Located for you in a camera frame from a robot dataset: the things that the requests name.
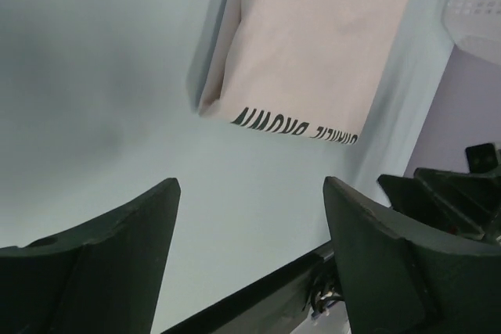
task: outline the beige cloth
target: beige cloth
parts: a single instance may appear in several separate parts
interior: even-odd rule
[[[408,0],[227,0],[199,113],[352,144]]]

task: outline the folded towel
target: folded towel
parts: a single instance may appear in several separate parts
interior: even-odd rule
[[[199,113],[353,144],[408,0],[227,0]]]

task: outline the fabric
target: fabric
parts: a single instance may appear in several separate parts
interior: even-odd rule
[[[199,113],[352,144],[408,0],[227,0]]]

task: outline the table surface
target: table surface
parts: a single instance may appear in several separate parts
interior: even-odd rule
[[[153,332],[329,239],[322,184],[374,199],[402,174],[452,42],[445,0],[411,0],[352,147],[199,118],[222,0],[0,0],[0,246],[80,224],[176,177]]]

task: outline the white basket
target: white basket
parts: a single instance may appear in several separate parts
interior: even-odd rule
[[[458,47],[501,65],[501,0],[449,0],[443,20]]]

